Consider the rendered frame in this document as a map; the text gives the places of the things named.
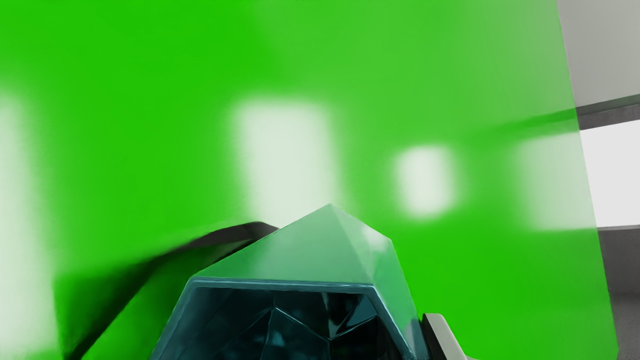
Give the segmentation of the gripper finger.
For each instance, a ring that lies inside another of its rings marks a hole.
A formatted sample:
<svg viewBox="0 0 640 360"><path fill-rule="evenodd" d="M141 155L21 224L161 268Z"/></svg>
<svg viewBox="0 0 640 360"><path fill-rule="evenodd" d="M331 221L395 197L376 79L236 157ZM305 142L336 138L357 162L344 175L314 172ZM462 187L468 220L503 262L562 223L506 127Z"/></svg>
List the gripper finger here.
<svg viewBox="0 0 640 360"><path fill-rule="evenodd" d="M421 328L431 360L475 360L460 346L445 317L439 313L422 315Z"/></svg>

